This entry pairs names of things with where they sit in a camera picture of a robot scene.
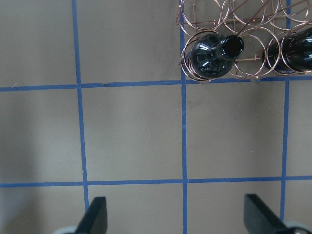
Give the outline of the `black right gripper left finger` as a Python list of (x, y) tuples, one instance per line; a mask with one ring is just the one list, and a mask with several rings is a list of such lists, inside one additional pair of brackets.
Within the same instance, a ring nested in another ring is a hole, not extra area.
[(105, 234), (108, 229), (106, 197), (95, 197), (76, 228), (77, 234)]

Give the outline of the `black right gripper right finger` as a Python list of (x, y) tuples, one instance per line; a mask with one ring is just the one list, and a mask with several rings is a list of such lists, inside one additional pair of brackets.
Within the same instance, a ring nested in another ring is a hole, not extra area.
[(289, 229), (256, 194), (244, 195), (244, 226), (249, 234), (287, 234)]

